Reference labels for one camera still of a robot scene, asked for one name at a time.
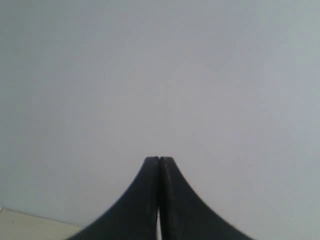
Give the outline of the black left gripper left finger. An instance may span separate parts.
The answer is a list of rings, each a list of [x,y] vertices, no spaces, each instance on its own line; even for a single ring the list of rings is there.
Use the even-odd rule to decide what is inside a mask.
[[[156,240],[159,157],[147,157],[123,195],[70,240]]]

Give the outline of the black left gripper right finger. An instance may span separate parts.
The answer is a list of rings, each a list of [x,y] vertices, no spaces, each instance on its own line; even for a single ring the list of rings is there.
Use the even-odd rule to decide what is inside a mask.
[[[205,204],[172,157],[161,157],[159,167],[158,207],[163,240],[251,239]]]

